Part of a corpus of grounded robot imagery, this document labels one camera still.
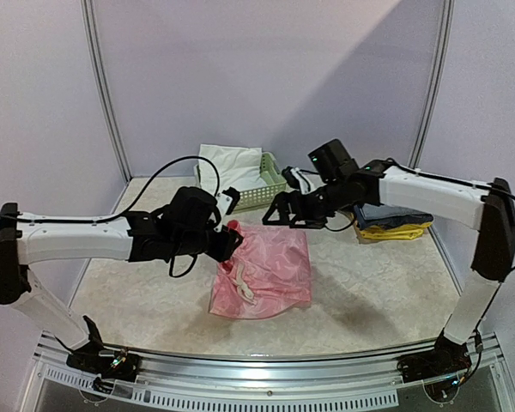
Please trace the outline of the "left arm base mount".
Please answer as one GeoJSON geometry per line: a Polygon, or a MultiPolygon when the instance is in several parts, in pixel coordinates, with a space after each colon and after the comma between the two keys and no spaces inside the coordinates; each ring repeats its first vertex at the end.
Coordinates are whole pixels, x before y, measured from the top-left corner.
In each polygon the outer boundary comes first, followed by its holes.
{"type": "Polygon", "coordinates": [[[105,347],[93,320],[84,315],[88,327],[88,342],[78,349],[70,349],[66,365],[94,375],[93,391],[111,394],[116,380],[135,383],[142,364],[142,357],[127,348],[105,347]]]}

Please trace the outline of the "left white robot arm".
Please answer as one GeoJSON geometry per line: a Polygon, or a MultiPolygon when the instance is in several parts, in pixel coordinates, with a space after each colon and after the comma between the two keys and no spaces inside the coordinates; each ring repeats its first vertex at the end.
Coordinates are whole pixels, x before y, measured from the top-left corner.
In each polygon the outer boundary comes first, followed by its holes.
{"type": "Polygon", "coordinates": [[[238,201],[234,188],[213,196],[183,186],[169,204],[152,212],[94,218],[23,214],[16,203],[6,203],[0,211],[0,305],[14,307],[51,332],[91,372],[104,372],[111,356],[95,323],[46,290],[31,264],[102,258],[173,265],[177,257],[201,254],[223,263],[243,239],[221,223],[238,201]]]}

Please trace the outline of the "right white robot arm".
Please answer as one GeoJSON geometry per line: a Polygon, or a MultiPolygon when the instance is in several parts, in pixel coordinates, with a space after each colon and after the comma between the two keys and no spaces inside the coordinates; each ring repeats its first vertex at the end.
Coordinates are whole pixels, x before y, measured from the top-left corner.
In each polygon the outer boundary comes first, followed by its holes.
{"type": "Polygon", "coordinates": [[[478,232],[470,274],[441,332],[442,342],[427,355],[427,367],[444,374],[487,312],[515,257],[515,196],[504,179],[491,183],[460,180],[403,167],[393,159],[361,167],[338,139],[309,155],[323,184],[305,183],[280,192],[263,217],[265,225],[321,229],[336,212],[371,204],[402,207],[458,221],[478,232]]]}

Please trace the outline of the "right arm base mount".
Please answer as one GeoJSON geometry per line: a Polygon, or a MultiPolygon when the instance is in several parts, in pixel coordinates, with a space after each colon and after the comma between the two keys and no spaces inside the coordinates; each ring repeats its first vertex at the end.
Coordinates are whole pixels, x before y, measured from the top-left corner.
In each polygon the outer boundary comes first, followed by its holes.
{"type": "Polygon", "coordinates": [[[449,403],[460,388],[474,377],[482,361],[482,335],[473,331],[476,360],[466,343],[456,344],[444,332],[435,340],[432,349],[406,354],[397,358],[397,370],[404,383],[423,383],[427,397],[436,403],[449,403]]]}

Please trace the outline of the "pink patterned shorts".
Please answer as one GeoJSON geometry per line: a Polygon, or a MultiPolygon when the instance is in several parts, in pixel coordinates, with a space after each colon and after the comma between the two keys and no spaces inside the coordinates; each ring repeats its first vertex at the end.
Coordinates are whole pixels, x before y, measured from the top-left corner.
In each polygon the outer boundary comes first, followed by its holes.
{"type": "Polygon", "coordinates": [[[218,265],[209,313],[262,320],[311,305],[312,268],[304,231],[236,220],[227,226],[243,241],[229,260],[218,265]]]}

